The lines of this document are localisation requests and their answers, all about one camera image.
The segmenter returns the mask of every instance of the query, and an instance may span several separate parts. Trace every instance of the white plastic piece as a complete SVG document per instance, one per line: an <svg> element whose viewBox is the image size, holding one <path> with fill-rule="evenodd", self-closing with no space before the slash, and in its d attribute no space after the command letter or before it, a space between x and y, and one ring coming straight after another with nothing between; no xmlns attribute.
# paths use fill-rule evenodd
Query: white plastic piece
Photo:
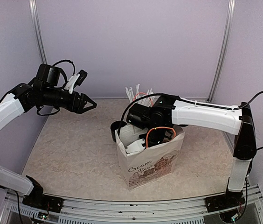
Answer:
<svg viewBox="0 0 263 224"><path fill-rule="evenodd" d="M132 98L132 101L133 101L133 99L135 98L135 96L133 95L132 87L130 87L130 94L131 94L131 98Z"/></svg>
<svg viewBox="0 0 263 224"><path fill-rule="evenodd" d="M76 81L78 80L79 77L80 77L80 74L76 73L72 77L70 77L70 79L66 83L66 86L64 87L64 89L68 90L68 92L70 94L72 94L72 92L74 90L74 87L75 87L75 83L76 83Z"/></svg>
<svg viewBox="0 0 263 224"><path fill-rule="evenodd" d="M32 182L15 172L0 166L0 186L29 195L33 189Z"/></svg>
<svg viewBox="0 0 263 224"><path fill-rule="evenodd" d="M235 215L233 215L233 216L231 217L231 220L233 220L233 222L234 222L237 217L238 217L238 213L236 213Z"/></svg>
<svg viewBox="0 0 263 224"><path fill-rule="evenodd" d="M150 99L149 98L145 98L145 99L142 100L142 105L149 106L149 102L150 102Z"/></svg>
<svg viewBox="0 0 263 224"><path fill-rule="evenodd" d="M0 103L0 130L24 112L20 101L14 99L14 94L7 94Z"/></svg>
<svg viewBox="0 0 263 224"><path fill-rule="evenodd" d="M196 125L218 129L230 134L237 135L239 133L242 121L239 117L242 115L241 110L226 110L208 106L197 105L197 102L191 103L176 100L172 110L172 123L176 125Z"/></svg>
<svg viewBox="0 0 263 224"><path fill-rule="evenodd" d="M240 160L234 158L233 167L229 179L228 189L232 192L241 192L244 187L245 178L252 160Z"/></svg>
<svg viewBox="0 0 263 224"><path fill-rule="evenodd" d="M139 95L138 95L140 93L139 89L140 89L140 84L137 84L136 85L136 96L137 96L137 99L139 98Z"/></svg>
<svg viewBox="0 0 263 224"><path fill-rule="evenodd" d="M131 103L132 102L132 97L131 97L130 92L129 92L127 87L125 88L125 92L126 92L126 95L127 95L128 99L129 99L129 101Z"/></svg>
<svg viewBox="0 0 263 224"><path fill-rule="evenodd" d="M150 88L148 95L151 95L151 94L153 94L152 88ZM152 102L154 102L155 96L150 97L150 98L151 98ZM151 101L149 99L147 99L147 100L148 100L148 106L153 106L151 104Z"/></svg>
<svg viewBox="0 0 263 224"><path fill-rule="evenodd" d="M137 141L134 141L128 147L125 148L126 153L129 154L142 152L145 149L145 146L143 146L143 144L145 144L145 139L139 139Z"/></svg>
<svg viewBox="0 0 263 224"><path fill-rule="evenodd" d="M146 134L148 131L147 128L144 130L135 127L133 125L127 124L120 129L120 139L125 143L125 146L130 145L134 141L139 139L139 135Z"/></svg>

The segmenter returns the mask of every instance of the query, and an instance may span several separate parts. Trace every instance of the enclosure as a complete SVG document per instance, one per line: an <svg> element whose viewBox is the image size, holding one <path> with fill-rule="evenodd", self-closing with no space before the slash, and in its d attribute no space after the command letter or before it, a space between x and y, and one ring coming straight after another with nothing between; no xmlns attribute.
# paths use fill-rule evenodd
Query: enclosure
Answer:
<svg viewBox="0 0 263 224"><path fill-rule="evenodd" d="M176 172L128 191L109 128L128 104L125 87L137 84L219 105L240 105L262 91L263 1L0 1L0 98L29 82L41 63L62 59L88 72L76 91L98 108L82 115L61 110L48 119L32 109L0 132L0 165L65 199L51 223L221 223L199 200L225 191L233 135L186 127ZM62 68L72 73L71 65ZM263 95L250 106L261 147ZM246 219L238 223L263 223L263 150L253 159L249 191ZM36 211L22 212L30 223L27 214ZM116 219L113 212L123 214ZM19 222L16 197L0 189L0 224L8 219Z"/></svg>

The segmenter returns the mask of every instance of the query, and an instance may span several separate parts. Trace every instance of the orange cable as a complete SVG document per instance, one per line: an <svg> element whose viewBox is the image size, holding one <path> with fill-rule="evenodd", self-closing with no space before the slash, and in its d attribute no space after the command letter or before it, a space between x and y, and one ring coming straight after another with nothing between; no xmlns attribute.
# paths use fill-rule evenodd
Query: orange cable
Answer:
<svg viewBox="0 0 263 224"><path fill-rule="evenodd" d="M150 133L152 130L156 130L156 129L160 129L160 128L172 130L173 133L174 133L173 139L174 139L174 138L176 137L176 135L177 135L175 129L172 128L172 127L154 127L154 128L152 128L152 129L150 129L150 130L148 131L147 135L146 135L146 148L148 148L148 135L149 135L149 133Z"/></svg>
<svg viewBox="0 0 263 224"><path fill-rule="evenodd" d="M139 93L134 97L133 101L135 101L135 99L137 98L137 96L140 95L140 94L147 96L147 93L139 92ZM150 99L150 102L151 102L151 106L153 106L153 101L152 101L151 97L149 97L149 99Z"/></svg>

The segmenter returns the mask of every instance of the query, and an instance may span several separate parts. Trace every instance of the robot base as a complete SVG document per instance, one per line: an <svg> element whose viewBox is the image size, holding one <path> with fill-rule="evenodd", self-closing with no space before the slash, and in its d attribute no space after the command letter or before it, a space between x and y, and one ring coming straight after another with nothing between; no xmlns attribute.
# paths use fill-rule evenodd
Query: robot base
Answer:
<svg viewBox="0 0 263 224"><path fill-rule="evenodd" d="M208 212L233 208L238 206L240 203L245 203L242 191L235 193L227 190L223 195L205 198L205 204Z"/></svg>
<svg viewBox="0 0 263 224"><path fill-rule="evenodd" d="M47 211L60 213L63 206L63 199L60 197L43 194L42 186L30 176L26 176L33 183L34 188L30 195L25 196L23 204Z"/></svg>

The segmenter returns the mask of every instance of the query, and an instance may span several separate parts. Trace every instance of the beige table surface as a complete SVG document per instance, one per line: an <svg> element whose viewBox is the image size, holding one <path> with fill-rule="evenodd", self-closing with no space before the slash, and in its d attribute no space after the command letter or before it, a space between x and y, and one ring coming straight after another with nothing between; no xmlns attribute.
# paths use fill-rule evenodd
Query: beige table surface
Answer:
<svg viewBox="0 0 263 224"><path fill-rule="evenodd" d="M96 100L95 110L79 115L61 110L50 116L31 152L24 175L45 193L84 199L151 201L203 196L226 189L232 155L221 131L188 126L175 170L129 191L120 175L110 125L126 99Z"/></svg>

